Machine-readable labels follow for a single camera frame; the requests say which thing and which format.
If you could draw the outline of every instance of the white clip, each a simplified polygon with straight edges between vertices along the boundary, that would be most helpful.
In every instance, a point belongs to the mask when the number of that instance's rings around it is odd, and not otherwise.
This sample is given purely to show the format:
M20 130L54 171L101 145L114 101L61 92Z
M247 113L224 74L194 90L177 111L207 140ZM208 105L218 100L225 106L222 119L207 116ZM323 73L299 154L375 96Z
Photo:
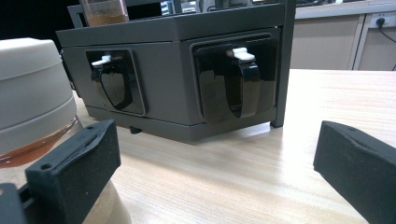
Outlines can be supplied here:
M250 61L256 57L249 54L247 48L233 49L233 56L241 61Z
M102 56L102 60L101 61L93 62L92 65L93 66L98 66L98 65L101 65L101 64L104 64L104 63L109 63L109 62L111 62L111 56L110 55L105 55L105 56Z

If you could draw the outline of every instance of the brown liquid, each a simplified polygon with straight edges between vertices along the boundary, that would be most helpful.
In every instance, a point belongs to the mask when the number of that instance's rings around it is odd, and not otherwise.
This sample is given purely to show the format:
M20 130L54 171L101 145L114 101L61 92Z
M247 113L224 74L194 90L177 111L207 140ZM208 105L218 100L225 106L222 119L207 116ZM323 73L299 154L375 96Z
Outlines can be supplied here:
M120 23L126 21L128 21L128 17L125 15L118 15L118 16L97 15L88 18L88 24L90 26L100 26L100 25L107 25L107 24Z
M25 147L0 155L0 169L21 166L39 159L49 152L62 136L68 133L77 123L78 120L73 119L70 125L57 133L42 138Z

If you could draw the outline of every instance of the countertop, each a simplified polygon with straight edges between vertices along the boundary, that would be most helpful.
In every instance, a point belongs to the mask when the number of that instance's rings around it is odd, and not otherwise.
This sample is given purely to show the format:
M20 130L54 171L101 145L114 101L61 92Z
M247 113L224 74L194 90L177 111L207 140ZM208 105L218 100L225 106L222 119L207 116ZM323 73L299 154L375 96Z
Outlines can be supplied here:
M365 0L351 3L328 4L316 7L298 7L295 19L356 15L396 11L395 0Z
M118 128L112 181L133 223L366 223L314 171L331 120L396 147L396 72L291 70L283 128L180 143ZM90 118L80 99L78 116Z

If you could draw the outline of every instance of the power outlet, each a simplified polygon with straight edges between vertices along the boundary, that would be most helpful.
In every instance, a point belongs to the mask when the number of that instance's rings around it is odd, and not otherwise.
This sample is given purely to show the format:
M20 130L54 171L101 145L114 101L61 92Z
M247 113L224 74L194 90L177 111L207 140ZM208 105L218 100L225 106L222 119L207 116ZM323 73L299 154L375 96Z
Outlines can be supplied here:
M385 22L382 27L395 27L396 26L396 12L381 12L373 14L370 21L369 28L378 28L376 21L380 18L384 18Z

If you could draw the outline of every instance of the dispenser door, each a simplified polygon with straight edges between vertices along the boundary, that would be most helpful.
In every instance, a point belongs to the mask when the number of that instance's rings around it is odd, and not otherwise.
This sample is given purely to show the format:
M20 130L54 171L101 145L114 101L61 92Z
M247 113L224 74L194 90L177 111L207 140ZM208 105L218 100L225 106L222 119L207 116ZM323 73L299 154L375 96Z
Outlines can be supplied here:
M272 109L276 97L279 31L193 48L201 108L208 123Z
M143 116L145 107L129 50L87 51L92 83L108 110Z

